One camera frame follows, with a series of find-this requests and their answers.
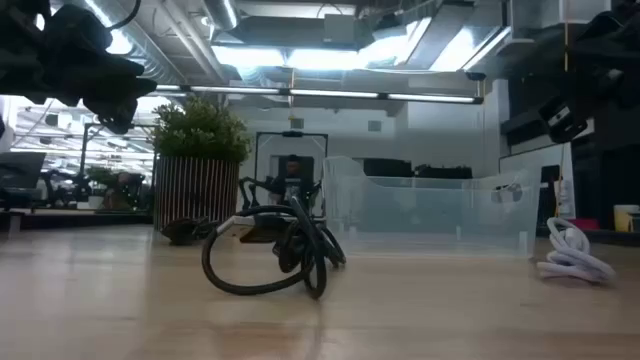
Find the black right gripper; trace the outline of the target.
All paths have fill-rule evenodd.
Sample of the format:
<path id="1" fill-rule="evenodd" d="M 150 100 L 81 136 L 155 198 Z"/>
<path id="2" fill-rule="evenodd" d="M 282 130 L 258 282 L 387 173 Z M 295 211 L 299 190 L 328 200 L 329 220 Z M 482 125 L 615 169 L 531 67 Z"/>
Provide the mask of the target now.
<path id="1" fill-rule="evenodd" d="M 639 10 L 597 14 L 569 45 L 569 59 L 595 82 L 595 96 L 622 108 L 638 107 Z M 538 113 L 544 132 L 556 144 L 570 142 L 588 127 L 560 97 L 549 99 Z"/>

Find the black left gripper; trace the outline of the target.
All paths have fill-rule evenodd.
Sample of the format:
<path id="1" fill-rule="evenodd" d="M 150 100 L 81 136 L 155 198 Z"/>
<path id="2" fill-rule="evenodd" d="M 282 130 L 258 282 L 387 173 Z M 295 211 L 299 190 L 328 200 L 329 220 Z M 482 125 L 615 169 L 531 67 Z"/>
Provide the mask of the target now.
<path id="1" fill-rule="evenodd" d="M 141 65 L 108 51 L 112 32 L 128 25 L 139 8 L 135 4 L 127 17 L 105 26 L 93 12 L 64 5 L 44 28 L 45 80 L 62 92 L 83 98 L 84 106 L 114 134 L 129 131 L 137 99 L 157 88 L 155 81 L 141 77 Z"/>

